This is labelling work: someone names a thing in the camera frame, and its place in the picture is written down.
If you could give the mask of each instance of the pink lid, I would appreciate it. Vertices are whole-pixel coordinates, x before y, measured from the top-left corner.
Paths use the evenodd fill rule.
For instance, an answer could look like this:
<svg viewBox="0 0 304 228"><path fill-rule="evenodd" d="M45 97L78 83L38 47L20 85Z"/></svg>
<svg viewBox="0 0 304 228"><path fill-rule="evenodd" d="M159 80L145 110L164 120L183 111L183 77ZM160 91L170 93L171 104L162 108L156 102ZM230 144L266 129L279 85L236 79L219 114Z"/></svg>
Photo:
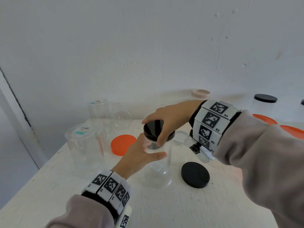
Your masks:
<svg viewBox="0 0 304 228"><path fill-rule="evenodd" d="M192 90L191 95L197 99L209 99L211 92L208 90L196 89Z"/></svg>

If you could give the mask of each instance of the white table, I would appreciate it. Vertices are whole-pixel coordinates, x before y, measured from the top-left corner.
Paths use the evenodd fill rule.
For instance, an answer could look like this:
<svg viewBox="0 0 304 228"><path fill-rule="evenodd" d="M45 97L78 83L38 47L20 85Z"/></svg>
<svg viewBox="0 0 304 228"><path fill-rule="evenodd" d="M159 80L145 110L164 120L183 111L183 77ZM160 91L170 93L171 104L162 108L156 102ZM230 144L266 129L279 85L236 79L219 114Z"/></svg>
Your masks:
<svg viewBox="0 0 304 228"><path fill-rule="evenodd" d="M189 133L190 125L181 128ZM126 130L107 135L109 142L118 135L137 137L143 131L140 120ZM106 166L112 168L120 157L105 153ZM189 152L189 161L200 162ZM129 228L142 227L277 227L271 212L252 203L241 186L237 169L217 160L203 164L210 182L203 189L188 186L181 178L181 164L173 165L174 179L167 188L144 187L141 173L128 182L133 186L129 205L133 208ZM74 176L74 164L65 144L38 173L0 211L0 227L44 227L65 212L66 201L79 194L89 180Z"/></svg>

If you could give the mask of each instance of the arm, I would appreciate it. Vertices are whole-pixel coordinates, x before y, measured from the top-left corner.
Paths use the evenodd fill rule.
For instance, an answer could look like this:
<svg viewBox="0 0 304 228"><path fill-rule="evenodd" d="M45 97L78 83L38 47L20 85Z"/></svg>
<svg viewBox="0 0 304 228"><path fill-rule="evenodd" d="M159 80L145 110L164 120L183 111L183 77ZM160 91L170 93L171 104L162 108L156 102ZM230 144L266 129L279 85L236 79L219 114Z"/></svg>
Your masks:
<svg viewBox="0 0 304 228"><path fill-rule="evenodd" d="M161 160L166 156L165 152L146 153L143 149L143 134L140 134L112 171L127 180L146 164ZM106 207L108 204L104 206L98 202L102 200L97 194L84 192L83 195L88 195L96 200L81 195L72 196L66 204L66 213L52 219L46 228L113 228L114 219Z"/></svg>
<svg viewBox="0 0 304 228"><path fill-rule="evenodd" d="M201 103L187 101L160 108L143 123L164 120L164 133L158 138L158 145L163 145L168 134L194 120ZM304 140L243 111L224 132L213 156L242 169L246 195L270 209L280 227L303 227Z"/></svg>

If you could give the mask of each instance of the sleeve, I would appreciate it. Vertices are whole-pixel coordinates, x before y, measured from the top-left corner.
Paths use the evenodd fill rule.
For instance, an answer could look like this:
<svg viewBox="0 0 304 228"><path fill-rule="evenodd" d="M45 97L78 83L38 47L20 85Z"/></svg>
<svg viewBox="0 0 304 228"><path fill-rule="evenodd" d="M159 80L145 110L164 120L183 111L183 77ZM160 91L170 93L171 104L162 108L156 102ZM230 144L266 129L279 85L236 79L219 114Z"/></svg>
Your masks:
<svg viewBox="0 0 304 228"><path fill-rule="evenodd" d="M279 227L304 227L304 140L245 110L213 156L241 168L246 195L270 209Z"/></svg>
<svg viewBox="0 0 304 228"><path fill-rule="evenodd" d="M52 219L46 228L113 228L110 211L102 204L80 195L72 196L66 204L66 213Z"/></svg>

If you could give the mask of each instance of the white trim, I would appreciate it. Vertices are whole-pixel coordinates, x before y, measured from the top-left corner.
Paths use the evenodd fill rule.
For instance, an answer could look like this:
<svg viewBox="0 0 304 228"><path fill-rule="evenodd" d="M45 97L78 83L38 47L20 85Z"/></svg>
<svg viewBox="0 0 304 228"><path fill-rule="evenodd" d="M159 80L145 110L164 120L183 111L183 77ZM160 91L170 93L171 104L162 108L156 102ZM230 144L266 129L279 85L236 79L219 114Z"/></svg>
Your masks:
<svg viewBox="0 0 304 228"><path fill-rule="evenodd" d="M0 70L0 106L16 130L21 141L40 169L48 161L32 128L24 118L24 114L13 95L9 84Z"/></svg>

